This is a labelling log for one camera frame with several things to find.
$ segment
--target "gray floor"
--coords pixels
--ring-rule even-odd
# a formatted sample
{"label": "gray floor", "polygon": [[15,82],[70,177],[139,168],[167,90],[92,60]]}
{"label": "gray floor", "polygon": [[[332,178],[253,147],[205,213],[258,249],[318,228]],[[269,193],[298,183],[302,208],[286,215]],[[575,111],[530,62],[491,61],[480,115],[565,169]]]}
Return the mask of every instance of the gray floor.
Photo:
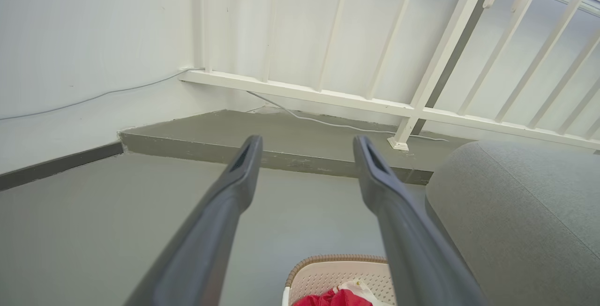
{"label": "gray floor", "polygon": [[[128,154],[2,191],[0,305],[121,305],[223,167]],[[278,305],[296,263],[332,253],[384,255],[358,181],[263,169],[221,305]]]}

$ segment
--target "plastic laundry basket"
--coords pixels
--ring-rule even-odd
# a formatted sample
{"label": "plastic laundry basket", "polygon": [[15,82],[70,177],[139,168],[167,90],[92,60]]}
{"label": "plastic laundry basket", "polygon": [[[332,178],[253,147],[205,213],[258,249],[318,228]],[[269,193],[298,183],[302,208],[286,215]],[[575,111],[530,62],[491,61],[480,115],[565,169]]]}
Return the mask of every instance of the plastic laundry basket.
{"label": "plastic laundry basket", "polygon": [[306,258],[292,269],[283,289],[282,306],[292,306],[307,295],[321,295],[351,280],[366,283],[378,300],[396,304],[387,259],[375,255],[332,254]]}

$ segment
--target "white cable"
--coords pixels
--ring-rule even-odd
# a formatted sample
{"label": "white cable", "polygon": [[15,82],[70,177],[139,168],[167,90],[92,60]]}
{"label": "white cable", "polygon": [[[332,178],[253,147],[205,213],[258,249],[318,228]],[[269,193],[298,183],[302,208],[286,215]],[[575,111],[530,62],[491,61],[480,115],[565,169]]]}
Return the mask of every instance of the white cable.
{"label": "white cable", "polygon": [[148,86],[152,86],[153,84],[157,84],[159,82],[163,82],[163,81],[167,81],[170,78],[176,77],[182,73],[185,73],[187,71],[202,71],[204,68],[186,68],[186,69],[182,69],[181,71],[179,71],[178,73],[175,73],[173,75],[171,75],[170,77],[166,77],[163,78],[161,80],[158,81],[154,81],[148,84],[142,84],[142,86],[135,86],[135,87],[130,87],[130,88],[124,88],[122,90],[111,90],[110,92],[106,92],[106,93],[101,93],[100,95],[97,95],[95,97],[90,97],[89,99],[85,99],[76,103],[72,103],[72,104],[68,104],[68,105],[63,105],[62,107],[58,107],[58,108],[54,108],[54,109],[49,109],[49,110],[44,110],[42,112],[32,112],[31,114],[22,114],[22,115],[16,115],[16,116],[8,116],[6,118],[0,118],[0,121],[2,120],[10,120],[10,119],[17,119],[17,118],[25,118],[27,116],[34,116],[34,115],[39,115],[39,114],[45,114],[47,112],[53,112],[55,110],[60,110],[60,109],[65,109],[68,107],[72,107],[73,105],[78,105],[84,102],[88,102],[88,101],[92,101],[93,99],[97,99],[98,97],[103,97],[105,95],[109,95],[112,93],[119,93],[119,92],[125,92],[126,90],[137,90],[138,88],[143,88],[143,87],[148,87]]}
{"label": "white cable", "polygon": [[[392,135],[396,134],[393,131],[360,129],[360,128],[352,127],[352,126],[349,126],[349,125],[330,124],[328,122],[319,121],[319,120],[316,120],[316,119],[313,119],[313,118],[303,118],[302,116],[298,116],[298,115],[294,114],[293,112],[291,112],[287,108],[283,107],[282,105],[277,104],[274,101],[270,101],[266,97],[262,97],[261,95],[258,95],[257,93],[254,93],[254,92],[250,92],[249,90],[247,90],[247,92],[250,93],[250,94],[252,94],[252,95],[254,95],[255,97],[259,97],[259,98],[263,99],[264,101],[266,101],[268,103],[272,103],[272,104],[276,105],[277,107],[279,107],[279,108],[285,110],[286,112],[288,112],[288,114],[291,114],[292,116],[294,116],[295,118],[300,119],[300,120],[315,121],[315,122],[319,122],[320,124],[329,125],[329,126],[332,126],[332,127],[350,128],[350,129],[354,129],[354,130],[358,130],[358,131],[364,131],[364,132],[367,132],[367,133],[386,133],[386,134],[392,134]],[[427,137],[427,136],[421,136],[421,135],[411,135],[411,136],[412,137],[419,137],[420,139],[432,140],[432,141],[446,141],[446,142],[450,142],[450,141],[448,141],[446,139],[434,139],[433,137]]]}

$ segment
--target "red fabric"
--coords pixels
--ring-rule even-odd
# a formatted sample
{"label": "red fabric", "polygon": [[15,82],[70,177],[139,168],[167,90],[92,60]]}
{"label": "red fabric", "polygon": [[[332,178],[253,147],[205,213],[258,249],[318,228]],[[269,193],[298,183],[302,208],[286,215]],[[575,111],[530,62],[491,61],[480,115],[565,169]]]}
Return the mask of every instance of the red fabric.
{"label": "red fabric", "polygon": [[296,301],[294,306],[373,306],[373,304],[357,297],[349,290],[341,289],[338,293],[334,293],[333,289],[330,289],[321,296],[307,295]]}

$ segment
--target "railing post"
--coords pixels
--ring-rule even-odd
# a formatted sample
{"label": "railing post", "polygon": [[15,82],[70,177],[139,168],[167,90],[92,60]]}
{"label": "railing post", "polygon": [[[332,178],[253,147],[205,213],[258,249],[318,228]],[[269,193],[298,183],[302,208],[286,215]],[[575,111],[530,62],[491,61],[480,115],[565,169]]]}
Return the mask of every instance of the railing post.
{"label": "railing post", "polygon": [[594,136],[594,134],[596,133],[596,131],[598,131],[598,129],[600,129],[600,118],[598,118],[598,120],[596,120],[596,122],[594,122],[594,124],[590,127],[590,129],[587,131],[587,133],[585,133],[585,139],[587,140],[591,140],[592,136]]}
{"label": "railing post", "polygon": [[414,93],[411,101],[411,106],[414,108],[412,116],[403,118],[396,135],[388,139],[392,148],[408,150],[406,141],[411,135],[414,124],[416,124],[419,119],[419,115],[425,107],[429,95],[433,92],[437,80],[439,80],[440,75],[442,75],[442,71],[444,70],[446,63],[448,63],[450,55],[452,55],[452,51],[458,43],[461,33],[463,33],[463,30],[465,29],[471,13],[473,13],[476,3],[477,0],[458,0],[454,13],[452,13],[448,26],[446,26],[446,30],[442,35],[442,39]]}
{"label": "railing post", "polygon": [[[437,100],[440,98],[440,95],[442,94],[444,87],[446,87],[446,84],[448,83],[450,76],[452,76],[452,71],[454,71],[454,68],[456,67],[456,64],[458,63],[458,60],[460,59],[460,56],[463,54],[463,51],[465,51],[465,47],[467,47],[467,43],[469,43],[469,39],[471,38],[471,35],[473,35],[473,31],[474,31],[475,27],[477,26],[477,23],[479,22],[481,15],[484,13],[484,10],[485,10],[483,7],[484,1],[485,0],[477,1],[477,4],[475,5],[475,8],[473,9],[473,13],[471,13],[469,20],[467,21],[467,25],[465,25],[465,29],[463,30],[463,33],[461,33],[460,38],[458,39],[458,43],[456,43],[456,46],[454,47],[454,50],[452,50],[452,54],[450,55],[450,59],[448,60],[448,63],[446,63],[446,67],[444,67],[444,71],[442,71],[442,75],[440,76],[440,79],[437,80],[437,84],[435,84],[435,87],[433,88],[433,92],[431,92],[431,95],[429,95],[429,99],[427,100],[427,103],[425,104],[426,108],[435,107],[435,103],[437,103]],[[424,120],[423,118],[419,119],[416,122],[416,124],[414,125],[411,135],[419,135],[420,131],[423,129],[423,126],[425,125],[425,122],[426,122],[426,120]]]}
{"label": "railing post", "polygon": [[264,52],[264,66],[262,82],[269,81],[270,71],[270,59],[273,57],[273,50],[275,45],[275,22],[277,20],[277,3],[279,0],[270,0],[270,17],[269,17],[269,28],[267,30],[267,44],[266,51]]}
{"label": "railing post", "polygon": [[202,0],[202,29],[201,29],[201,39],[202,39],[202,62],[204,63],[204,70],[207,73],[212,72],[212,63],[210,61],[210,40],[208,39],[209,33],[208,29],[208,1]]}
{"label": "railing post", "polygon": [[331,44],[336,40],[337,29],[339,27],[339,22],[341,21],[341,15],[344,11],[345,0],[338,1],[338,7],[336,9],[336,17],[334,18],[334,23],[331,26],[331,34],[330,39],[327,42],[327,47],[325,48],[325,57],[323,58],[323,65],[321,66],[321,74],[319,74],[319,84],[317,84],[317,88],[315,90],[317,92],[321,92],[323,90],[323,86],[325,85],[324,75],[327,71],[328,62],[330,60],[330,49]]}
{"label": "railing post", "polygon": [[569,69],[567,69],[566,73],[564,73],[563,77],[561,78],[561,81],[559,81],[555,88],[552,90],[546,101],[544,101],[542,107],[540,107],[540,110],[538,110],[538,112],[535,114],[531,122],[529,122],[529,125],[527,125],[527,127],[534,129],[538,125],[538,123],[540,122],[540,120],[542,120],[542,117],[544,117],[544,114],[546,114],[552,103],[556,101],[556,98],[559,96],[566,84],[570,81],[570,79],[572,79],[572,77],[577,73],[577,71],[579,71],[581,65],[583,65],[587,58],[589,58],[589,56],[592,54],[592,51],[594,51],[594,48],[596,48],[598,43],[600,43],[600,30],[598,30],[594,37],[587,42],[583,50],[581,50],[581,52],[573,61]]}
{"label": "railing post", "polygon": [[495,44],[494,50],[491,52],[491,55],[489,55],[486,64],[480,71],[480,75],[478,75],[478,77],[476,78],[475,83],[471,87],[471,90],[467,94],[467,97],[465,97],[463,104],[460,106],[458,110],[459,115],[465,115],[465,112],[467,112],[467,109],[469,109],[471,102],[473,101],[478,90],[480,90],[480,87],[486,79],[486,76],[488,75],[489,71],[492,69],[498,57],[502,54],[506,46],[508,46],[508,43],[510,43],[512,35],[514,35],[514,33],[517,31],[517,28],[519,27],[521,20],[523,20],[523,16],[525,16],[525,13],[527,13],[527,9],[529,9],[529,6],[531,5],[532,1],[533,0],[521,0],[520,5],[515,10],[515,13],[510,17],[510,22],[508,23],[508,26],[506,26],[506,28],[504,29],[504,33],[502,33],[502,36],[500,37],[498,43]]}
{"label": "railing post", "polygon": [[566,120],[564,120],[564,123],[562,124],[561,128],[559,128],[557,130],[557,133],[559,133],[561,135],[566,133],[566,131],[569,129],[570,125],[572,125],[573,122],[575,122],[577,116],[579,116],[579,114],[581,114],[581,112],[583,112],[583,109],[585,108],[585,106],[587,106],[587,104],[590,103],[590,101],[596,95],[596,92],[598,92],[598,90],[600,90],[600,78],[592,86],[592,88],[589,90],[589,92],[587,92],[587,94],[583,97],[583,99],[581,99],[581,102],[579,102],[577,107],[575,107],[575,109],[568,116],[568,118],[566,118]]}

